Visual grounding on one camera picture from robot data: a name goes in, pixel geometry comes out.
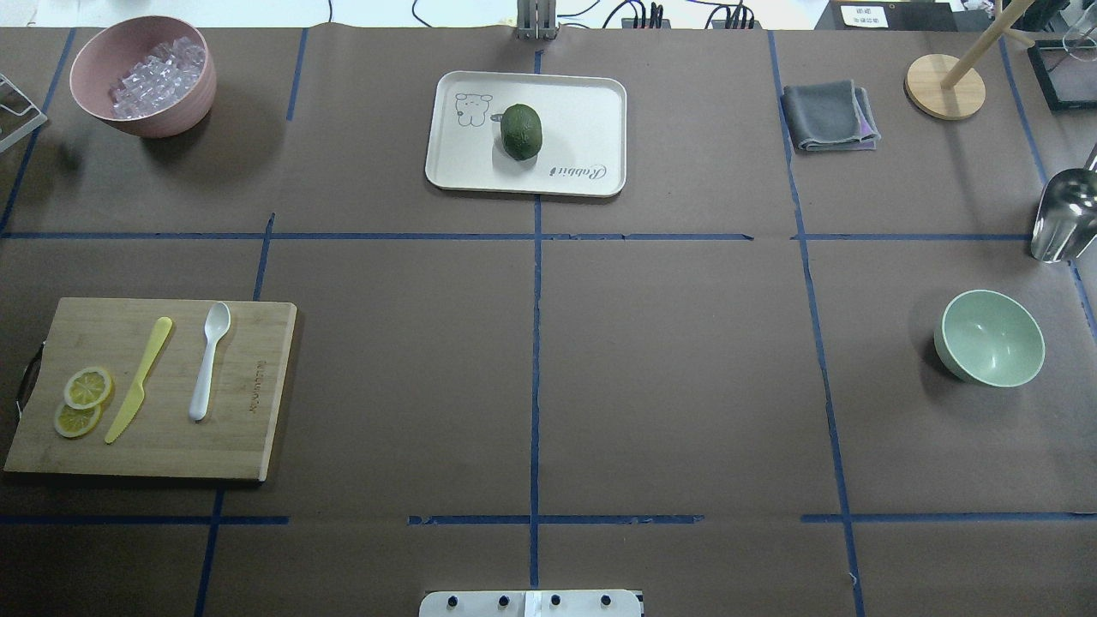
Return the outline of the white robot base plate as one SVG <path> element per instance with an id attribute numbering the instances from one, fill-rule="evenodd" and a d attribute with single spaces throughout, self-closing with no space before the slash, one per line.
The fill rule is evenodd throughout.
<path id="1" fill-rule="evenodd" d="M 642 594 L 624 588 L 443 590 L 420 602 L 419 616 L 643 616 Z"/>

